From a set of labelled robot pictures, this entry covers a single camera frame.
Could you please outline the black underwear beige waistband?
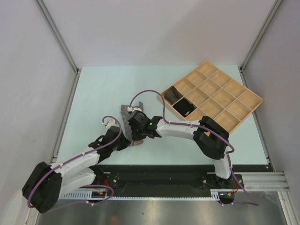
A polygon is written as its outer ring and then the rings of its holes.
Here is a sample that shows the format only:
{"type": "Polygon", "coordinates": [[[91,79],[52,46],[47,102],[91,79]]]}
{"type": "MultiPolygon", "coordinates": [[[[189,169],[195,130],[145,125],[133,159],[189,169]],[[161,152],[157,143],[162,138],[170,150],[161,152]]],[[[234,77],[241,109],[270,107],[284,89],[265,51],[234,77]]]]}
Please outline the black underwear beige waistband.
{"type": "Polygon", "coordinates": [[[195,110],[195,106],[186,98],[182,98],[180,101],[175,103],[173,107],[183,117],[187,117],[195,110]]]}

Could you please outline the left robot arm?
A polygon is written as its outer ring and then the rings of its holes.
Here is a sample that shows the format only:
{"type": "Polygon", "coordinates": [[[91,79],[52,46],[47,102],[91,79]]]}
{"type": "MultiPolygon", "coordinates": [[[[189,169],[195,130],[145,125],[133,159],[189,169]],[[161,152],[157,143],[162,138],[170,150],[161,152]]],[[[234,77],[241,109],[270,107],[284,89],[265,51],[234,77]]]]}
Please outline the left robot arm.
{"type": "Polygon", "coordinates": [[[130,141],[119,127],[112,126],[80,154],[62,163],[41,162],[22,188],[29,208],[48,212],[65,194],[83,187],[104,185],[104,176],[96,165],[109,158],[114,151],[127,148],[130,141]]]}

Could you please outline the grey striped underwear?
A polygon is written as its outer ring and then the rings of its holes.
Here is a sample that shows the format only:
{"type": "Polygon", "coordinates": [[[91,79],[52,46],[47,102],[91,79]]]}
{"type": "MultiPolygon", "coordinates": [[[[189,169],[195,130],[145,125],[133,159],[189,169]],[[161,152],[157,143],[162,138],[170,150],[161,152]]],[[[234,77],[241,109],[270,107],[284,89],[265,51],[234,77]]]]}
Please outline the grey striped underwear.
{"type": "Polygon", "coordinates": [[[143,140],[140,141],[134,141],[133,140],[133,135],[132,135],[132,129],[128,123],[128,119],[129,119],[129,112],[128,112],[128,107],[129,105],[121,105],[121,116],[122,116],[122,120],[124,123],[124,131],[125,131],[125,135],[127,137],[127,139],[130,141],[130,147],[134,147],[134,146],[138,146],[143,144],[143,140]]]}

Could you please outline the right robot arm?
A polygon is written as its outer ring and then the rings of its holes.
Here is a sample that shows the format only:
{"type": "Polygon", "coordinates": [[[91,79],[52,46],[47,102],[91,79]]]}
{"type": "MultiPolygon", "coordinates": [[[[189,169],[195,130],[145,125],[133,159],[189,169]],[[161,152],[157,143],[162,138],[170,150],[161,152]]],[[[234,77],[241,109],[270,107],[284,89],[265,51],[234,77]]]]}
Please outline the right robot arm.
{"type": "Polygon", "coordinates": [[[229,143],[229,133],[208,116],[194,121],[172,121],[164,117],[154,116],[149,119],[141,111],[129,114],[129,126],[134,141],[145,138],[176,137],[189,139],[196,143],[202,153],[212,159],[216,182],[221,188],[233,183],[233,167],[229,154],[234,151],[229,143]]]}

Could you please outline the brown underwear beige waistband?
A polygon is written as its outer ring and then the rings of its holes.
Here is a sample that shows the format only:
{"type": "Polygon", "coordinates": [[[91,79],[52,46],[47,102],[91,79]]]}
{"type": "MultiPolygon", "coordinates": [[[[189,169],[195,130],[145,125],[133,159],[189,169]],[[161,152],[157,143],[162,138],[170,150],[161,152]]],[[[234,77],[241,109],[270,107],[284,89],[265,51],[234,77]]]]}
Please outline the brown underwear beige waistband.
{"type": "Polygon", "coordinates": [[[174,87],[171,86],[164,94],[164,98],[173,105],[176,103],[179,99],[181,99],[183,95],[174,87]]]}

